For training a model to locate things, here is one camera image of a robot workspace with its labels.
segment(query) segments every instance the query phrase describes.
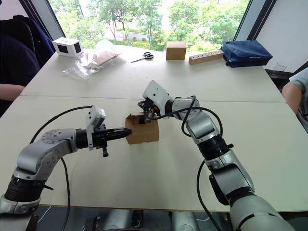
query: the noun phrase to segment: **floor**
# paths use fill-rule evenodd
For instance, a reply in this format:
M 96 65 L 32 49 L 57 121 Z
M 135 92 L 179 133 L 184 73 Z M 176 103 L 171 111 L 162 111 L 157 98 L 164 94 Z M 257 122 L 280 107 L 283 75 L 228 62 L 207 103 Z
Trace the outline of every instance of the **floor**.
M 291 75 L 273 74 L 269 71 L 267 71 L 267 73 L 280 92 L 282 91 L 284 85 L 286 85 L 289 82 L 289 77 L 291 76 Z
M 40 205 L 36 213 L 41 217 L 48 209 L 48 206 Z M 106 218 L 109 210 L 98 208 L 71 208 L 66 231 L 83 231 L 87 217 L 100 216 L 102 221 Z M 51 207 L 46 215 L 39 221 L 37 231 L 61 230 L 65 218 L 66 208 Z M 215 220 L 224 231 L 231 231 L 230 224 L 227 221 L 226 214 L 213 213 Z M 211 223 L 206 213 L 196 212 L 197 223 L 200 231 L 214 231 L 215 227 Z M 308 230 L 308 217 L 295 218 L 289 220 L 289 223 L 296 231 Z M 142 228 L 156 230 L 171 230 L 171 218 L 168 212 L 144 210 Z

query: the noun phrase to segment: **person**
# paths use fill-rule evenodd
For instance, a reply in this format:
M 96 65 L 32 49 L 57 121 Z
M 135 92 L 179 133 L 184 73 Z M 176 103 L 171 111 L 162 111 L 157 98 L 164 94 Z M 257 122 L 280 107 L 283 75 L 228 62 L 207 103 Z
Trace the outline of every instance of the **person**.
M 289 79 L 282 95 L 308 133 L 308 68 Z
M 0 34 L 0 117 L 38 71 L 35 54 L 27 46 Z

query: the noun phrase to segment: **small cardboard box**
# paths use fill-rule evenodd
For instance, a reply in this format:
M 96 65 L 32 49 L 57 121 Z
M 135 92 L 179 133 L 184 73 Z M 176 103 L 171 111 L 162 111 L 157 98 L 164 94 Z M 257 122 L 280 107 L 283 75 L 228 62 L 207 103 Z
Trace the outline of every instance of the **small cardboard box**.
M 131 130 L 131 134 L 126 136 L 129 144 L 153 142 L 159 140 L 159 128 L 157 120 L 150 123 L 144 122 L 144 115 L 133 112 L 125 119 L 125 127 Z
M 185 60 L 185 42 L 167 42 L 166 60 Z

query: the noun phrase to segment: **open cardboard box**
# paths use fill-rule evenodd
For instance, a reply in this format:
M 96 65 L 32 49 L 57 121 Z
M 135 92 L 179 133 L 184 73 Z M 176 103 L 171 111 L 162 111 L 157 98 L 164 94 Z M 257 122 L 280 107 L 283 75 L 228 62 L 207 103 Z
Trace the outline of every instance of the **open cardboard box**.
M 153 142 L 159 140 L 159 128 L 157 120 L 145 123 L 143 113 L 131 113 L 125 119 L 125 127 L 131 130 L 126 136 L 129 144 Z

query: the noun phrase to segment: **black cable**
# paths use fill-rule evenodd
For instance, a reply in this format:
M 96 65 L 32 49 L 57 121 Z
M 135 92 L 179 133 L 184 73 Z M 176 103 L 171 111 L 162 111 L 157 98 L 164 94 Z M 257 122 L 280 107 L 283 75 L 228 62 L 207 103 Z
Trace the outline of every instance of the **black cable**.
M 213 218 L 212 214 L 208 211 L 207 207 L 205 206 L 205 204 L 203 203 L 203 200 L 202 200 L 202 197 L 201 197 L 201 194 L 200 194 L 200 187 L 199 187 L 199 181 L 200 181 L 200 174 L 201 174 L 201 170 L 203 168 L 203 165 L 204 165 L 204 161 L 202 161 L 200 167 L 199 167 L 199 170 L 198 170 L 198 174 L 197 174 L 197 194 L 198 194 L 198 198 L 199 198 L 199 201 L 200 201 L 200 204 L 202 205 L 204 211 L 206 212 L 206 214 L 208 215 L 208 217 L 211 219 L 211 221 L 213 222 L 213 225 L 215 226 L 215 228 L 218 230 L 218 231 L 221 231 L 221 228 L 218 226 L 218 224 L 216 223 L 215 219 Z
M 168 117 L 168 116 L 172 116 L 173 114 L 176 114 L 176 113 L 180 113 L 180 112 L 183 112 L 183 111 L 187 111 L 189 108 L 182 108 L 182 109 L 179 109 L 177 111 L 174 111 L 174 112 L 170 112 L 170 113 L 167 113 L 165 115 L 162 115 L 162 116 L 159 116 L 159 117 L 154 117 L 152 118 L 152 120 L 158 120 L 158 119 L 161 119 L 161 118 L 165 118 L 165 117 Z M 219 130 L 220 130 L 220 135 L 222 136 L 222 133 L 223 133 L 223 129 L 222 129 L 222 122 L 219 118 L 219 116 L 213 112 L 212 110 L 210 109 L 207 109 L 205 107 L 192 107 L 191 110 L 194 110 L 194 109 L 199 109 L 199 110 L 203 110 L 203 111 L 207 111 L 209 113 L 211 113 L 218 121 L 219 123 Z
M 66 187 L 67 187 L 67 209 L 66 209 L 65 220 L 64 220 L 64 223 L 63 223 L 62 229 L 61 229 L 61 231 L 64 231 L 64 229 L 66 227 L 67 220 L 68 220 L 69 210 L 70 210 L 70 207 L 71 207 L 71 193 L 70 193 L 70 190 L 69 190 L 69 182 L 68 182 L 68 173 L 67 173 L 66 163 L 65 163 L 63 158 L 61 158 L 61 161 L 62 161 L 62 164 L 64 166 L 65 178 L 66 178 Z
M 50 124 L 52 121 L 56 120 L 57 118 L 59 118 L 60 116 L 68 113 L 68 112 L 72 112 L 72 111 L 75 111 L 75 110 L 79 110 L 79 109 L 84 109 L 84 108 L 91 108 L 92 106 L 84 106 L 84 107 L 75 107 L 75 108 L 72 108 L 72 109 L 69 109 L 65 112 L 62 112 L 58 115 L 56 115 L 55 117 L 51 118 L 50 120 L 47 121 L 46 124 L 44 124 L 42 127 L 40 127 L 40 129 L 34 134 L 32 140 L 30 141 L 30 143 L 33 143 L 35 138 L 38 136 L 38 134 L 48 125 Z
M 30 141 L 30 144 L 34 142 L 34 140 L 36 139 L 36 137 L 38 136 L 38 134 L 48 125 L 50 124 L 52 121 L 56 120 L 57 118 L 59 118 L 60 116 L 75 111 L 75 110 L 79 110 L 79 109 L 85 109 L 85 108 L 92 108 L 92 106 L 83 106 L 83 107 L 75 107 L 72 109 L 69 109 L 65 112 L 62 112 L 56 116 L 54 116 L 53 118 L 51 118 L 50 120 L 47 121 L 47 123 L 45 123 L 42 127 L 40 127 L 40 129 L 35 133 L 35 135 L 33 136 L 32 140 Z M 65 161 L 63 158 L 61 158 L 62 164 L 64 166 L 64 171 L 65 171 L 65 179 L 66 179 L 66 188 L 67 188 L 67 209 L 66 209 L 66 216 L 65 216 L 65 220 L 63 222 L 61 231 L 64 231 L 66 224 L 67 224 L 67 220 L 68 220 L 68 216 L 69 216 L 69 211 L 70 211 L 70 207 L 71 207 L 71 193 L 69 190 L 69 181 L 68 181 L 68 173 L 67 173 L 67 167 L 65 164 Z
M 189 113 L 191 112 L 191 109 L 192 109 L 192 107 L 193 107 L 193 104 L 194 104 L 195 100 L 196 100 L 196 96 L 193 95 L 193 96 L 192 96 L 192 103 L 191 103 L 191 105 L 189 106 L 189 108 L 188 108 L 188 110 L 187 110 L 187 113 L 186 113 L 186 115 L 185 115 L 185 117 L 184 117 L 184 119 L 183 119 L 182 126 L 181 126 L 182 132 L 183 132 L 186 136 L 189 136 L 189 137 L 191 137 L 191 135 L 188 134 L 188 133 L 184 130 L 184 125 L 185 125 L 186 120 L 187 120 L 187 118 L 188 118 L 188 116 L 189 116 Z

